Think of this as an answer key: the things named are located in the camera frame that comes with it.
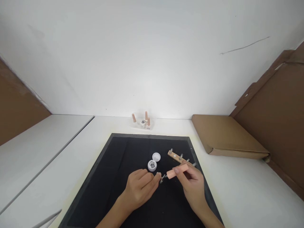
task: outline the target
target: wooden block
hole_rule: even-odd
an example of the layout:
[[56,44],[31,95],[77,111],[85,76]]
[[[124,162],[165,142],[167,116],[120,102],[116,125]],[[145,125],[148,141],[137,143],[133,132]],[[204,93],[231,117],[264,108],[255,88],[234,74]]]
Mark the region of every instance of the wooden block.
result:
[[[181,171],[181,172],[185,172],[187,169],[189,169],[189,166],[187,164],[184,164],[182,166],[179,166],[178,169]],[[167,176],[168,176],[168,179],[171,179],[173,177],[176,176],[175,172],[174,172],[174,169],[172,170],[169,170],[167,172]]]
[[171,157],[171,158],[173,158],[174,160],[176,160],[176,161],[178,161],[179,163],[182,163],[183,161],[185,161],[185,159],[181,159],[180,160],[180,156],[178,156],[176,153],[174,153],[174,152],[171,152],[171,154],[170,154],[170,151],[168,151],[168,155]]

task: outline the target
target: cardboard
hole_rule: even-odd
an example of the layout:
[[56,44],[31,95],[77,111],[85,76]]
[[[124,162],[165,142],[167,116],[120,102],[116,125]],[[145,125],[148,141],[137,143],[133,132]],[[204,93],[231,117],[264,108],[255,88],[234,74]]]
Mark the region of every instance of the cardboard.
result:
[[262,159],[266,150],[232,117],[193,115],[193,125],[210,155]]

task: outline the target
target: small metal part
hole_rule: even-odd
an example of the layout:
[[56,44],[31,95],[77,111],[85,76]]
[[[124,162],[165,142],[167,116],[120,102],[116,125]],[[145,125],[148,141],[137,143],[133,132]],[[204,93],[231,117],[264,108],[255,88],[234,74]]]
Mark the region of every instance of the small metal part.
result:
[[166,174],[164,174],[164,175],[162,176],[160,182],[159,182],[160,184],[164,181],[164,178],[165,178],[165,177],[168,177],[168,176],[167,176]]
[[154,162],[150,162],[150,166],[151,166],[151,168],[154,168],[155,167]]

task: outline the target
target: mark on wall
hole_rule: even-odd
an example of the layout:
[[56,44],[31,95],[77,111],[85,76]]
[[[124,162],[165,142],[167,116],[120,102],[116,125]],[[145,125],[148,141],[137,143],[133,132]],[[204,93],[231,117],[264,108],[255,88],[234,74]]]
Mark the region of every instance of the mark on wall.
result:
[[245,46],[245,47],[241,47],[241,48],[233,49],[233,50],[231,50],[231,51],[227,51],[227,52],[222,52],[222,53],[220,53],[220,54],[226,54],[226,53],[229,53],[229,52],[233,52],[233,51],[241,50],[241,49],[243,49],[243,48],[247,48],[247,47],[249,47],[249,46],[251,46],[251,45],[253,45],[253,44],[255,44],[255,43],[258,43],[258,42],[260,42],[260,41],[262,41],[262,40],[268,39],[269,37],[270,37],[270,36],[268,36],[268,37],[266,37],[266,38],[264,38],[264,39],[261,39],[261,40],[255,41],[254,43],[249,44],[249,45],[247,45],[247,46]]

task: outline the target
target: finger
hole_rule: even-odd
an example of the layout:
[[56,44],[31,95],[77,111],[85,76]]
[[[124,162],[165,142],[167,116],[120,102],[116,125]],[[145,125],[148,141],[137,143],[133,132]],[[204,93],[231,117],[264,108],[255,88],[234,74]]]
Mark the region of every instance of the finger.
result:
[[138,181],[138,186],[143,188],[147,183],[149,183],[154,178],[152,173],[146,173],[141,179]]
[[186,172],[189,174],[190,179],[194,179],[194,180],[199,179],[198,178],[199,174],[196,170],[189,168],[189,169],[186,170]]
[[183,188],[188,188],[188,185],[190,184],[189,180],[186,178],[185,174],[177,167],[174,169],[174,172],[180,181]]
[[148,195],[145,198],[145,202],[147,202],[153,195],[153,193],[156,191],[156,189],[158,188],[159,185],[159,181],[154,185],[154,187],[151,189],[151,191],[148,193]]
[[148,171],[146,169],[141,170],[135,175],[135,179],[139,180],[141,179]]
[[132,174],[132,175],[136,175],[137,173],[139,173],[139,172],[140,172],[140,171],[142,171],[142,170],[143,170],[143,169],[138,169],[138,170],[135,170],[135,171],[134,171],[134,172],[132,172],[131,174]]
[[148,193],[153,189],[153,187],[161,180],[162,174],[157,173],[154,178],[142,188],[143,195],[148,195]]

